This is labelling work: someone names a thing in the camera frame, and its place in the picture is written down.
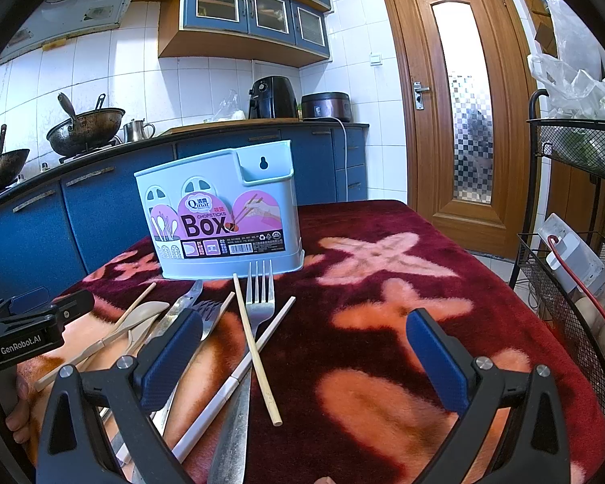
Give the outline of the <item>person's left hand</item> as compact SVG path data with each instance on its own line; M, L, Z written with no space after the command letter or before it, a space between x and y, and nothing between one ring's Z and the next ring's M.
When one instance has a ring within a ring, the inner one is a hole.
M17 444L26 444L30 439L30 407L28 401L28 384L20 375L15 381L18 402L6 419L7 428L12 432Z

